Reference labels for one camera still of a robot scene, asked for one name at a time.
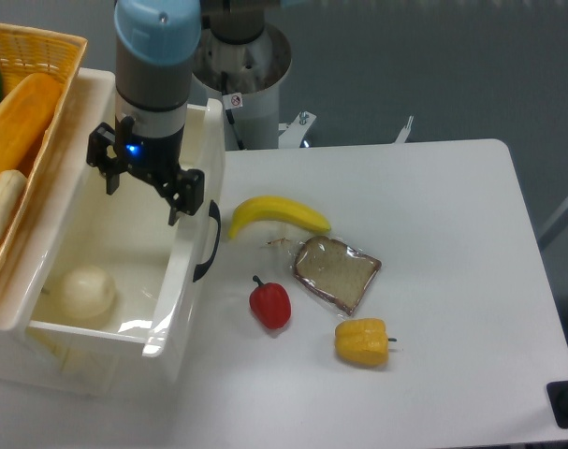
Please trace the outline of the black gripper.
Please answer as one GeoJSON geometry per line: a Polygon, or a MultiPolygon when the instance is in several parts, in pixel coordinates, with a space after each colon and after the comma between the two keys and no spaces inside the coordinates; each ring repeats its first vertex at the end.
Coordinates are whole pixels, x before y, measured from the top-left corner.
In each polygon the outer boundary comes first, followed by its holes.
{"type": "Polygon", "coordinates": [[[131,116],[117,122],[115,131],[108,123],[99,124],[88,137],[86,163],[105,180],[107,195],[116,192],[121,174],[127,171],[166,200],[169,225],[175,225],[182,214],[194,216],[204,202],[205,173],[180,168],[183,127],[169,136],[152,138],[138,134],[135,124],[131,116]],[[109,155],[112,147],[114,156],[109,155]]]}

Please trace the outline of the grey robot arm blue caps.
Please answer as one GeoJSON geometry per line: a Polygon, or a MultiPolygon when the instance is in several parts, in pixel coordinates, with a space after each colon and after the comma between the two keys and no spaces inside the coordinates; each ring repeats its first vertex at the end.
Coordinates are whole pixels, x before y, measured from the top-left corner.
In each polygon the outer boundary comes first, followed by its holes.
{"type": "Polygon", "coordinates": [[[205,175],[180,165],[192,81],[226,102],[277,93],[291,50],[265,11],[279,1],[118,1],[115,124],[100,124],[86,162],[113,194],[120,176],[151,185],[169,205],[168,222],[195,215],[205,175]]]}

